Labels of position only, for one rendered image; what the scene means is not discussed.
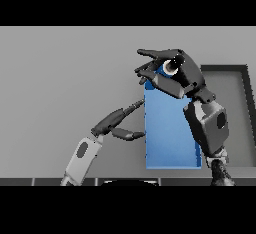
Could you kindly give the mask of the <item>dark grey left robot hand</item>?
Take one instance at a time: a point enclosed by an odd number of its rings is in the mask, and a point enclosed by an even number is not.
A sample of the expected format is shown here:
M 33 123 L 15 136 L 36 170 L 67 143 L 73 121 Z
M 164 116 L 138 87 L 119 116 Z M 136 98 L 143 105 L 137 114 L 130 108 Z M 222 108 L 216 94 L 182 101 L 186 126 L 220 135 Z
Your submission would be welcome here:
M 91 133 L 95 137 L 99 137 L 100 135 L 107 135 L 111 133 L 113 137 L 116 137 L 125 141 L 133 141 L 135 139 L 144 137 L 145 136 L 144 132 L 135 132 L 135 131 L 129 131 L 126 129 L 118 128 L 118 125 L 128 115 L 133 113 L 136 109 L 138 109 L 143 104 L 144 104 L 144 100 L 141 99 L 133 103 L 126 109 L 120 108 L 111 112 L 91 129 Z

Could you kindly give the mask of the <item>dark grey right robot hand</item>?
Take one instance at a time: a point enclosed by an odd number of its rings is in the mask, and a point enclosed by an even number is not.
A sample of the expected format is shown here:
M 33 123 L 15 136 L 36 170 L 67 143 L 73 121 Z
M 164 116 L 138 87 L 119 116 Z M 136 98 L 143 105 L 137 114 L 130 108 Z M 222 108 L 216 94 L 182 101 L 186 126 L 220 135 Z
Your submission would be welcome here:
M 150 62 L 135 69 L 135 73 L 141 78 L 140 85 L 149 81 L 154 88 L 176 99 L 182 99 L 187 96 L 204 104 L 216 99 L 216 95 L 207 88 L 205 79 L 197 64 L 182 49 L 161 51 L 138 49 L 137 53 L 152 58 Z M 174 57 L 184 60 L 177 74 L 168 78 L 156 73 L 160 60 Z

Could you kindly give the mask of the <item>blue pipe with pale ring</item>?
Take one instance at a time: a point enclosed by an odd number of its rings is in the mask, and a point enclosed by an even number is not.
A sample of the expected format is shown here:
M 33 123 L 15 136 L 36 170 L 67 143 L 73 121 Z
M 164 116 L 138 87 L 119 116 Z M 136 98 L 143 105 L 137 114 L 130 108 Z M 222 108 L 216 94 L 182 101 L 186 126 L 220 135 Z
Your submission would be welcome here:
M 164 59 L 159 61 L 159 67 L 156 70 L 157 74 L 161 74 L 164 77 L 172 77 L 178 73 L 179 68 L 183 64 L 184 60 L 178 57 L 172 59 Z

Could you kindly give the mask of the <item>blue bin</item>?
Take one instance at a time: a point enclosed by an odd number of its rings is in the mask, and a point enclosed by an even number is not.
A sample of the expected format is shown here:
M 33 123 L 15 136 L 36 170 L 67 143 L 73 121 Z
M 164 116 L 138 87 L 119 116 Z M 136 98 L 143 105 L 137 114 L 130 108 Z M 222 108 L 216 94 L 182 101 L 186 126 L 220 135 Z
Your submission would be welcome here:
M 147 81 L 144 100 L 146 168 L 200 169 L 201 149 L 183 113 L 191 99 L 175 99 Z

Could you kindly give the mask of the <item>dark grey bin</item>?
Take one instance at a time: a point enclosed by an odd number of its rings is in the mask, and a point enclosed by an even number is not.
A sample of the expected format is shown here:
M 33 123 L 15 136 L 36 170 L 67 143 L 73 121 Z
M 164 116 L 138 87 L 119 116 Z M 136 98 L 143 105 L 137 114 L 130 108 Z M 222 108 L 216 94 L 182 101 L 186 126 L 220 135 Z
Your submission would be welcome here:
M 256 167 L 256 115 L 246 65 L 202 65 L 201 72 L 216 101 L 227 110 L 230 167 Z

